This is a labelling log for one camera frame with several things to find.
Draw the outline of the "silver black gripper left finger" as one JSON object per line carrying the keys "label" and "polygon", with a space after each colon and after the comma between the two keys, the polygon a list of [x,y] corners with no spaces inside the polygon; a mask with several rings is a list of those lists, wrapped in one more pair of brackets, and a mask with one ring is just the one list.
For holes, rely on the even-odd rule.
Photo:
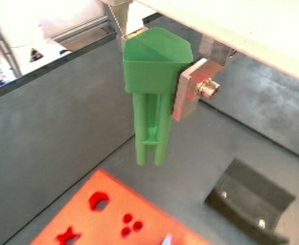
{"label": "silver black gripper left finger", "polygon": [[142,18],[132,19],[130,4],[133,0],[101,0],[101,2],[116,32],[120,50],[124,50],[126,40],[145,32],[148,28],[142,24]]}

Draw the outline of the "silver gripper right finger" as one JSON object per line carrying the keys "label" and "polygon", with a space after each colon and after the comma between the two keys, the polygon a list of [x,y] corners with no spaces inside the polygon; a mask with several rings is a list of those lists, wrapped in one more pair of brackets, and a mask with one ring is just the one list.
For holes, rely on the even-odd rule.
{"label": "silver gripper right finger", "polygon": [[180,73],[172,109],[175,121],[183,121],[195,111],[200,99],[211,100],[220,91],[212,77],[235,58],[236,51],[208,36],[199,42],[200,57]]}

